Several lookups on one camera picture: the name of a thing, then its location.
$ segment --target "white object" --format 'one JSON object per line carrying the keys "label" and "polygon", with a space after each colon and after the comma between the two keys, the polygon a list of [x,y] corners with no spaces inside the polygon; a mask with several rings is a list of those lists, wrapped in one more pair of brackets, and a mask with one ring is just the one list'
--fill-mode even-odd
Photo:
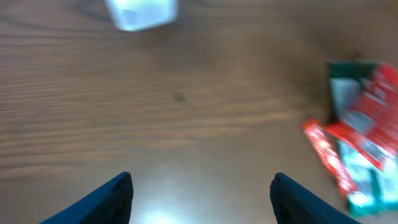
{"label": "white object", "polygon": [[385,203],[398,200],[398,160],[387,158],[383,172],[377,173],[377,180],[381,188],[381,200]]}
{"label": "white object", "polygon": [[347,106],[352,105],[361,94],[359,83],[350,78],[332,78],[330,81],[332,98],[335,102],[337,117],[345,112]]}
{"label": "white object", "polygon": [[173,22],[177,0],[105,0],[114,25],[125,31],[139,31]]}

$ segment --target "candy wrapper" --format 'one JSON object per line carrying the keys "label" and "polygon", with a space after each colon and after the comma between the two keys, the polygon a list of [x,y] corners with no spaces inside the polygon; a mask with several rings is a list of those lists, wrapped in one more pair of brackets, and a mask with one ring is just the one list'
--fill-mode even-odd
{"label": "candy wrapper", "polygon": [[[331,62],[335,121],[304,132],[355,216],[398,208],[398,73],[386,63]],[[324,131],[338,140],[337,150]]]}

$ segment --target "snack package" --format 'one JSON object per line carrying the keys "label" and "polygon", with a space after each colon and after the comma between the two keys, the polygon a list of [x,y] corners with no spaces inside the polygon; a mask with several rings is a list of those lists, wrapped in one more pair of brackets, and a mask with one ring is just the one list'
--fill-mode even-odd
{"label": "snack package", "polygon": [[398,148],[398,73],[379,65],[358,100],[325,129],[355,148],[378,169]]}
{"label": "snack package", "polygon": [[318,153],[322,164],[328,169],[332,176],[336,178],[341,194],[347,196],[357,191],[357,187],[349,176],[346,167],[341,162],[340,157],[323,133],[323,129],[319,126],[318,122],[314,119],[310,119],[304,123],[303,128],[304,133]]}

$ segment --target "dark blue object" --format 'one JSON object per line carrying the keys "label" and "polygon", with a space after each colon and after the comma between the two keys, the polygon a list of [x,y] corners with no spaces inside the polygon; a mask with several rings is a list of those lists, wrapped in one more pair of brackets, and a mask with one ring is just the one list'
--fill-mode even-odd
{"label": "dark blue object", "polygon": [[270,196],[278,224],[359,224],[282,173],[275,175]]}
{"label": "dark blue object", "polygon": [[43,224],[128,224],[133,188],[123,172]]}

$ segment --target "table surface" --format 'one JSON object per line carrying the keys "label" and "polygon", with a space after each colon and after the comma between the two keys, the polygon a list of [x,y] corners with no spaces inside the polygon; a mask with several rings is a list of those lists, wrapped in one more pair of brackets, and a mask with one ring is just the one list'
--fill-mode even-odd
{"label": "table surface", "polygon": [[102,1],[0,2],[2,223],[40,222],[122,171],[133,223],[275,223],[276,172],[344,210],[300,122],[326,116],[326,60],[396,64],[395,4],[189,0],[130,33]]}

